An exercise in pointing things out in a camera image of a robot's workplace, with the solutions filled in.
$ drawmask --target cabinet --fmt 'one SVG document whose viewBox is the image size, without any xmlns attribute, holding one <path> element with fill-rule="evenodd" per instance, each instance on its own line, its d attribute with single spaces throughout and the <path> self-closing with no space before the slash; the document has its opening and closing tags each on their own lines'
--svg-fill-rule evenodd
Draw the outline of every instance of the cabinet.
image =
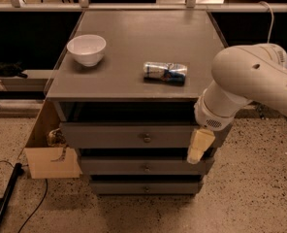
<svg viewBox="0 0 287 233">
<path fill-rule="evenodd" d="M 76 35 L 107 40 L 83 68 L 64 56 L 48 91 L 67 143 L 97 194 L 195 194 L 226 131 L 197 165 L 186 162 L 194 104 L 223 45 L 203 11 L 89 11 Z M 146 61 L 188 66 L 184 85 L 146 81 Z"/>
</svg>

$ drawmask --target cardboard box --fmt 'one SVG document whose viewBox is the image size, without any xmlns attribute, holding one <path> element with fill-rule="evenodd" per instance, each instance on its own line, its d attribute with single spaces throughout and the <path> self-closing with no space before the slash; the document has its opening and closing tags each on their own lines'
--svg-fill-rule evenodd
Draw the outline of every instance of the cardboard box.
<svg viewBox="0 0 287 233">
<path fill-rule="evenodd" d="M 53 104 L 46 100 L 24 149 L 32 179 L 78 178 L 80 176 L 79 160 L 74 149 L 66 148 L 63 161 L 52 161 L 62 155 L 63 148 L 49 147 L 47 134 L 58 128 L 59 123 L 60 120 Z"/>
</svg>

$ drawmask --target soda can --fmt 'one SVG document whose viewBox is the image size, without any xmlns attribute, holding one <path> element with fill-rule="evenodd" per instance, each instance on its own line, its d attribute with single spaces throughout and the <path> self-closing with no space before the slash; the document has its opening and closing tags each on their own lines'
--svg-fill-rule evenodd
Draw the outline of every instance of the soda can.
<svg viewBox="0 0 287 233">
<path fill-rule="evenodd" d="M 177 63 L 145 62 L 143 76 L 167 83 L 184 83 L 187 69 L 187 66 Z"/>
</svg>

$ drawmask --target bowl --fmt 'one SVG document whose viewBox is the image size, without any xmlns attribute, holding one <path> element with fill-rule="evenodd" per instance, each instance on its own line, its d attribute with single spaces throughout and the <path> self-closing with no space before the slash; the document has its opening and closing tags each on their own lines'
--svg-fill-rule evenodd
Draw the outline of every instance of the bowl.
<svg viewBox="0 0 287 233">
<path fill-rule="evenodd" d="M 105 55 L 106 41 L 99 35 L 80 35 L 67 44 L 67 50 L 81 65 L 95 66 Z"/>
</svg>

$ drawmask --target speckled floor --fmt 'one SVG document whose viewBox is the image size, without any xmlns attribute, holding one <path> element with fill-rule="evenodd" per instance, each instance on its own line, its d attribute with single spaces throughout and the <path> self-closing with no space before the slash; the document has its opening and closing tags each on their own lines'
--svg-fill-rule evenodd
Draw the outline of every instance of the speckled floor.
<svg viewBox="0 0 287 233">
<path fill-rule="evenodd" d="M 287 120 L 238 114 L 199 194 L 95 196 L 87 178 L 48 180 L 48 194 L 21 232 L 287 233 Z M 16 163 L 34 118 L 0 118 L 0 160 Z M 19 161 L 26 163 L 22 154 Z M 18 178 L 0 232 L 17 232 L 45 180 Z M 0 163 L 0 196 L 12 168 Z"/>
</svg>

